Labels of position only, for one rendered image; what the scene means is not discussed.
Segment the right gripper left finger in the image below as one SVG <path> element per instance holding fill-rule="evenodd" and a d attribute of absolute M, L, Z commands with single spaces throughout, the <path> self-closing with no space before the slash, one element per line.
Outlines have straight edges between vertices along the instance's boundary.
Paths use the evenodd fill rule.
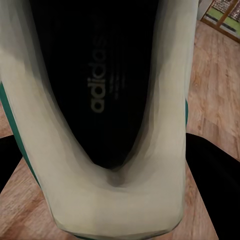
<path fill-rule="evenodd" d="M 0 138 L 0 193 L 22 158 L 14 135 Z"/>

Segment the gym shoe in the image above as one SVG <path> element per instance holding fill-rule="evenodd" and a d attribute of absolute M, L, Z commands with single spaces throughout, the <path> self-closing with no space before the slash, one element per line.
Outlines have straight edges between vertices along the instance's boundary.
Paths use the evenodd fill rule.
<path fill-rule="evenodd" d="M 147 240 L 184 217 L 199 0 L 0 0 L 0 100 L 56 226 Z"/>

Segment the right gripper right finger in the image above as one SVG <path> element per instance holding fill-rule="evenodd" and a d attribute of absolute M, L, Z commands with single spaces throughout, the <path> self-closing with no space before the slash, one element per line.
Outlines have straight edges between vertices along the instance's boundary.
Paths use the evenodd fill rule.
<path fill-rule="evenodd" d="M 191 133 L 185 157 L 219 240 L 240 240 L 240 162 Z"/>

